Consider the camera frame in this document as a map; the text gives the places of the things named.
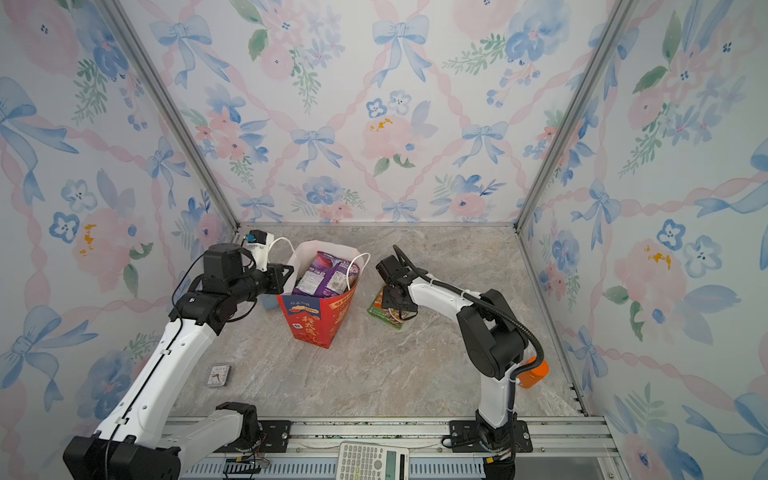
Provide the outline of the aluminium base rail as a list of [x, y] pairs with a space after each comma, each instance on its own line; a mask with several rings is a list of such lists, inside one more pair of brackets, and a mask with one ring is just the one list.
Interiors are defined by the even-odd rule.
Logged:
[[264, 417], [253, 451], [222, 447], [185, 479], [337, 479], [347, 444], [383, 451], [404, 467], [397, 479], [626, 479], [628, 469], [601, 417], [525, 417], [514, 422], [515, 455], [478, 442], [472, 417]]

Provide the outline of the white calculator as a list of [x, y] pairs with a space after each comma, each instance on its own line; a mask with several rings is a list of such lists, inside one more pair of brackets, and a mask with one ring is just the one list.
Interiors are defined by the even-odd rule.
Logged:
[[406, 448], [342, 442], [336, 480], [408, 480], [410, 452]]

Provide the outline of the aluminium right corner post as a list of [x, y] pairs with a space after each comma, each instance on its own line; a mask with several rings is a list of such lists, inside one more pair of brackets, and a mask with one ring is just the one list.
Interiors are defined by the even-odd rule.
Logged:
[[632, 0], [617, 1], [608, 17], [604, 31], [598, 38], [597, 47], [590, 57], [580, 83], [565, 110], [563, 122], [553, 140], [552, 147], [544, 157], [543, 163], [534, 177], [532, 187], [514, 224], [515, 233], [518, 237], [523, 236], [526, 223], [534, 216], [534, 210], [546, 187], [548, 178], [556, 168], [560, 155], [565, 151], [570, 135], [577, 130], [581, 117], [595, 92], [596, 83], [609, 63], [609, 56], [615, 52], [616, 45], [627, 28], [627, 23], [636, 4], [637, 2]]

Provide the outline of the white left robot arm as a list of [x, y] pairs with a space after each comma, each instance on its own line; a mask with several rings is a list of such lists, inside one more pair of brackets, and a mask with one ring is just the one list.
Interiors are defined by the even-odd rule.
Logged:
[[294, 272], [269, 249], [236, 243], [208, 248], [202, 272], [173, 304], [162, 337], [134, 384], [93, 434], [76, 436], [63, 461], [75, 479], [178, 479], [222, 447], [254, 455], [265, 435], [255, 406], [225, 402], [168, 439], [166, 421], [184, 384], [238, 308], [278, 295]]

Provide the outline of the purple snack packet back label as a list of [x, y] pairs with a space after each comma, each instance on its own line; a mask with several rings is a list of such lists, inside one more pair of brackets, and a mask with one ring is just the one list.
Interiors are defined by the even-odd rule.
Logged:
[[349, 291], [360, 274], [357, 264], [318, 251], [292, 290], [293, 295], [332, 298]]

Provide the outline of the aluminium corner post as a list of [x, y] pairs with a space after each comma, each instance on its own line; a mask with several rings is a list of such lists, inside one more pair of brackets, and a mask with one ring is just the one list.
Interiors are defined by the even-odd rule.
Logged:
[[202, 186], [208, 191], [213, 205], [223, 217], [223, 223], [233, 232], [240, 227], [233, 209], [230, 207], [222, 189], [214, 178], [213, 171], [198, 150], [191, 131], [186, 126], [178, 105], [164, 85], [160, 73], [144, 47], [138, 33], [131, 24], [119, 1], [95, 1], [96, 7], [113, 30], [120, 45], [125, 49], [129, 60], [137, 67], [146, 82], [150, 95], [160, 111], [162, 119], [169, 127], [172, 136], [181, 146], [188, 163], [194, 169]]
[[598, 38], [597, 47], [590, 57], [580, 83], [565, 110], [563, 122], [553, 140], [552, 147], [544, 157], [543, 163], [534, 177], [532, 187], [514, 224], [515, 233], [518, 237], [523, 236], [526, 223], [534, 216], [534, 210], [546, 187], [548, 178], [556, 168], [560, 155], [565, 151], [570, 135], [577, 130], [581, 117], [595, 92], [596, 83], [609, 63], [609, 56], [615, 52], [616, 45], [627, 28], [627, 23], [636, 4], [637, 2], [632, 0], [617, 1], [608, 17], [604, 31]]

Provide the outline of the small square clock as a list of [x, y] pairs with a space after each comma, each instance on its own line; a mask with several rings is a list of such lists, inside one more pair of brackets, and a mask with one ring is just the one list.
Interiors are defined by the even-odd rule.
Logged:
[[206, 386], [209, 388], [220, 388], [226, 386], [230, 373], [231, 366], [228, 364], [213, 365], [206, 380]]

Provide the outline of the orange cup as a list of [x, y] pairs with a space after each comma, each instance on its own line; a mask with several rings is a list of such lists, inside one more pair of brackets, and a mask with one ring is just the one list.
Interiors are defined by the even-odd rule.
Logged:
[[530, 389], [543, 380], [550, 372], [549, 364], [543, 360], [536, 368], [528, 370], [517, 376], [520, 387]]

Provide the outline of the aluminium left corner post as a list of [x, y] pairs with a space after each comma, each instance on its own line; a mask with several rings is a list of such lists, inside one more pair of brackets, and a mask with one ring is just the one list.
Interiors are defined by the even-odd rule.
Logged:
[[233, 232], [240, 227], [233, 209], [230, 207], [222, 189], [214, 178], [213, 171], [198, 150], [191, 131], [186, 126], [178, 105], [164, 85], [160, 73], [144, 47], [138, 33], [131, 24], [119, 1], [95, 1], [96, 7], [113, 30], [120, 45], [125, 49], [129, 60], [137, 67], [146, 82], [150, 95], [160, 111], [162, 119], [169, 127], [172, 136], [181, 146], [188, 163], [194, 169], [202, 186], [208, 191], [213, 205], [223, 217], [223, 223]]

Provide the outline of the red paper gift bag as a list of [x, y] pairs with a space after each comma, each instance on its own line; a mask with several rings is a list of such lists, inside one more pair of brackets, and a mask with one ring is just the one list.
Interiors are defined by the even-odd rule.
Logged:
[[[359, 266], [360, 274], [345, 294], [332, 298], [292, 294], [293, 288], [318, 251], [327, 252]], [[357, 283], [369, 261], [369, 253], [362, 253], [353, 247], [330, 242], [312, 240], [302, 242], [295, 247], [288, 262], [294, 267], [294, 273], [288, 279], [283, 293], [278, 295], [280, 309], [295, 339], [326, 349], [331, 346], [351, 306]]]

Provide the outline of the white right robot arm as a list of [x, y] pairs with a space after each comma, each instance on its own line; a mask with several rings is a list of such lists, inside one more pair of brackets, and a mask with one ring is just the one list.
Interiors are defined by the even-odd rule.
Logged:
[[415, 267], [401, 251], [376, 265], [384, 282], [382, 306], [397, 313], [421, 308], [452, 318], [459, 326], [467, 356], [480, 375], [480, 403], [472, 439], [492, 452], [514, 444], [517, 375], [532, 334], [517, 320], [497, 290], [461, 289]]

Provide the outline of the green noodle snack packet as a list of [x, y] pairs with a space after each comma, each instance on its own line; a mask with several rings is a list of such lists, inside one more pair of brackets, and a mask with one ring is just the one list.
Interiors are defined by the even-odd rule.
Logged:
[[379, 290], [375, 299], [368, 307], [367, 313], [397, 330], [402, 328], [403, 320], [401, 319], [400, 312], [383, 306], [383, 289]]

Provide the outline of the light blue oblong object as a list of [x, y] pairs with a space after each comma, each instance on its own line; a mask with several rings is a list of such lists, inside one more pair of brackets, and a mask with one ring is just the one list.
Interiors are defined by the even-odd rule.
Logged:
[[259, 297], [259, 302], [265, 311], [275, 311], [280, 308], [277, 295], [264, 294]]

